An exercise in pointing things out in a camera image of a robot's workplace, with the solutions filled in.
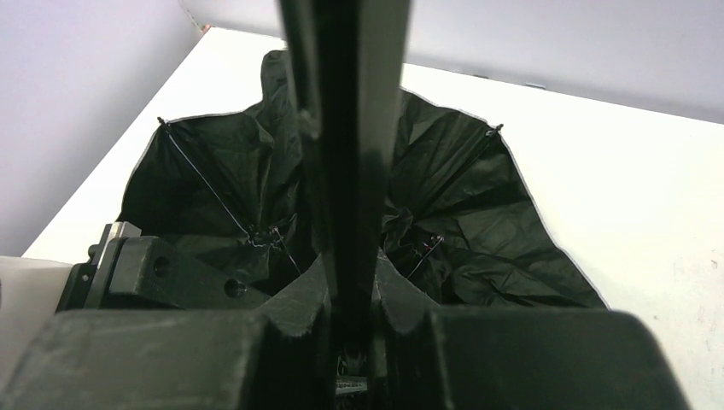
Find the lavender umbrella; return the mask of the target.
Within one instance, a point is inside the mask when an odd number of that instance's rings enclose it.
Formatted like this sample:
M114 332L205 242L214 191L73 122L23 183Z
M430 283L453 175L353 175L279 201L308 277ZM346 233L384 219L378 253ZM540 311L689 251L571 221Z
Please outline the lavender umbrella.
M382 253L435 302L602 308L500 129L400 88L407 1L284 1L241 112L161 121L119 218L273 296L332 265L344 308Z

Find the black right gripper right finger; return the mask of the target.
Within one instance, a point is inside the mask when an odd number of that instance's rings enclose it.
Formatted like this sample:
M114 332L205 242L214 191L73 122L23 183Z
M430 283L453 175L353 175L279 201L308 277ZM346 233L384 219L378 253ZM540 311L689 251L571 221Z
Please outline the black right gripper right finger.
M384 256L376 397L389 409L686 409L657 340L600 309L442 306Z

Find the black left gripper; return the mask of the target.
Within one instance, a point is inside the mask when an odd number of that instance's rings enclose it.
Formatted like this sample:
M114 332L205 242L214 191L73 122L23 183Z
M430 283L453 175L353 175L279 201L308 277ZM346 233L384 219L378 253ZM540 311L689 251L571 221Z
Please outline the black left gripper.
M253 309L269 296L128 222L104 227L74 265L56 310Z

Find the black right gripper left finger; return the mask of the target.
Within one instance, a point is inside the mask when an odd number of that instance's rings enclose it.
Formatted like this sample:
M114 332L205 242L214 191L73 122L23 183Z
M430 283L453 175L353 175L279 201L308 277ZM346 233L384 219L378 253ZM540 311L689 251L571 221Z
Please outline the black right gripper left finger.
M314 261L253 310L56 310L2 387L1 406L330 408L328 309Z

